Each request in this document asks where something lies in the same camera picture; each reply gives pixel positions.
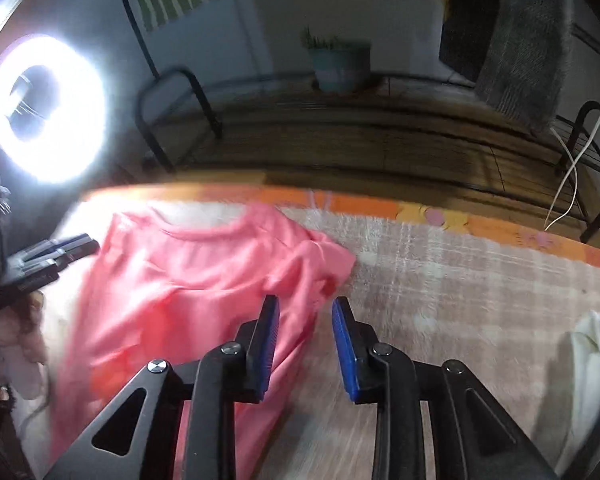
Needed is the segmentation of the left gloved hand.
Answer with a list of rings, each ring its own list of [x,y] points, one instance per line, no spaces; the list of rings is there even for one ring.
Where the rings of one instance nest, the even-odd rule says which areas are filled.
[[[0,399],[8,388],[24,400],[42,394],[47,349],[41,326],[44,295],[32,292],[0,310]]]

